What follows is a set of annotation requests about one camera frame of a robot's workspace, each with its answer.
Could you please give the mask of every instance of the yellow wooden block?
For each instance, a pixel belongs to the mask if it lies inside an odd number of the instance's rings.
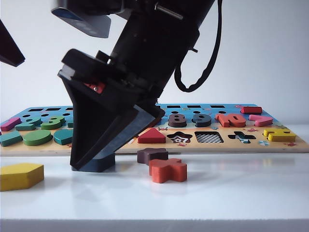
[[[265,129],[264,136],[272,142],[294,142],[296,134],[292,133],[289,129]]]
[[[1,167],[1,191],[28,189],[44,180],[44,166],[35,163],[19,163]]]

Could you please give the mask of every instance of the black strap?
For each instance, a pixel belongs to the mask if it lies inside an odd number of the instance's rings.
[[[216,38],[216,43],[212,52],[211,59],[206,67],[206,69],[203,71],[202,76],[197,80],[197,82],[193,85],[191,85],[189,88],[187,88],[183,83],[182,83],[182,71],[181,71],[181,64],[178,64],[175,69],[174,77],[175,77],[175,82],[178,88],[183,91],[183,92],[193,92],[194,90],[198,89],[208,78],[210,75],[214,64],[217,59],[218,51],[219,51],[219,46],[220,46],[220,40],[221,40],[221,29],[222,29],[222,0],[218,0],[218,30],[217,30],[217,38]]]

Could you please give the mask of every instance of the white wall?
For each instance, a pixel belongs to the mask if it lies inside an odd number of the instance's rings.
[[[2,0],[1,19],[26,62],[1,64],[1,121],[28,107],[71,105],[57,72],[70,48],[110,53],[125,20],[112,16],[108,39],[89,37],[50,13],[49,0]],[[309,123],[309,1],[224,0],[223,35],[213,72],[193,93],[173,78],[160,103],[255,103],[283,123]],[[190,85],[206,67],[217,27],[213,5],[182,66]]]

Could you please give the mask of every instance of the red triangle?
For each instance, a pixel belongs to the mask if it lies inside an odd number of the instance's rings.
[[[151,128],[137,139],[139,144],[164,144],[165,135],[161,134],[156,128]]]

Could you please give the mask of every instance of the white table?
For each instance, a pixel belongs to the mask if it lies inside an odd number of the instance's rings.
[[[309,125],[288,125],[309,142]],[[309,231],[309,154],[181,154],[188,180],[157,184],[136,156],[116,170],[70,170],[69,157],[4,157],[44,165],[45,180],[1,192],[2,232]]]

